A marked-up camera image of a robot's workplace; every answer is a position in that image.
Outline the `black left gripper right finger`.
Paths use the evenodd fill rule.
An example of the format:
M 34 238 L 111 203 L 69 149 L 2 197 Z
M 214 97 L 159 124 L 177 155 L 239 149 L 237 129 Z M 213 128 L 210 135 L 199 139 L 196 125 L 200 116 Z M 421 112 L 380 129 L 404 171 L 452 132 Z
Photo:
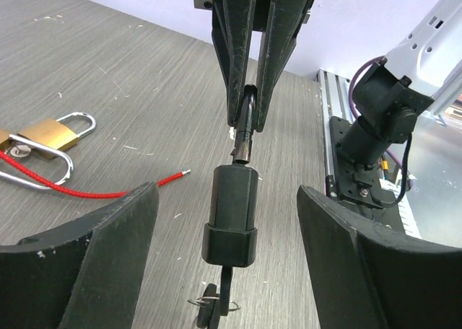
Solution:
M 459 328 L 461 250 L 396 232 L 300 186 L 297 212 L 322 328 Z

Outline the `black padlock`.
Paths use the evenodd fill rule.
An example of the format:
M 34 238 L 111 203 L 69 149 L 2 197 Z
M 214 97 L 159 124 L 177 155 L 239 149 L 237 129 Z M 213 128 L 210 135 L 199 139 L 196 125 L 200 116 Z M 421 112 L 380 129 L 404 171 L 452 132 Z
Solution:
M 232 163 L 214 169 L 209 222 L 204 226 L 202 258 L 221 266 L 219 313 L 228 315 L 234 268 L 247 268 L 256 259 L 255 228 L 258 172 L 250 162 L 257 89 L 247 85 L 237 120 Z

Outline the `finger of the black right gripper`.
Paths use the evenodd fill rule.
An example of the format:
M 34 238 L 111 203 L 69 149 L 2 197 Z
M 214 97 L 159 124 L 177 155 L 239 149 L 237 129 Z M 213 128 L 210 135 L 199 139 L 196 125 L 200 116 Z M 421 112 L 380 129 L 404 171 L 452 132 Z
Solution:
M 227 92 L 227 123 L 235 126 L 243 101 L 256 0 L 212 0 L 212 41 Z
M 262 131 L 275 85 L 297 44 L 314 0 L 269 0 L 258 58 L 255 129 Z

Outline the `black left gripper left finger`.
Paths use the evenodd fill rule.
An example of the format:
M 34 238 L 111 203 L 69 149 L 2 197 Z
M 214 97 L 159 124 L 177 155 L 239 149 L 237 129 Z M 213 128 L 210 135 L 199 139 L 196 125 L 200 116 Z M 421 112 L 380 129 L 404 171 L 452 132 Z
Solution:
M 159 206 L 157 184 L 1 247 L 3 328 L 130 328 Z

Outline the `black-headed key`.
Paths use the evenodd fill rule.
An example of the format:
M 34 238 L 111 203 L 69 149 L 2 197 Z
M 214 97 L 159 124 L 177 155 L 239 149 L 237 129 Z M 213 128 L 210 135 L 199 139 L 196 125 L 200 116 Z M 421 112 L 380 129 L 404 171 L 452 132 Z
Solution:
M 196 321 L 198 328 L 217 329 L 219 327 L 219 295 L 215 284 L 208 284 L 198 300 L 199 312 Z

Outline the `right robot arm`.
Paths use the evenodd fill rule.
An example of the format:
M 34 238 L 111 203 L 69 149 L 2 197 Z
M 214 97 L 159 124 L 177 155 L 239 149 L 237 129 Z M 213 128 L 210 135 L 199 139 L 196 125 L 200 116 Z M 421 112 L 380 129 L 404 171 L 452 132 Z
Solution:
M 251 136 L 266 122 L 274 87 L 314 0 L 208 0 L 212 40 L 227 88 L 234 160 L 250 160 Z M 384 209 L 375 166 L 392 144 L 409 146 L 419 115 L 461 62 L 461 0 L 439 0 L 349 96 L 359 111 L 347 131 L 330 120 L 336 197 Z

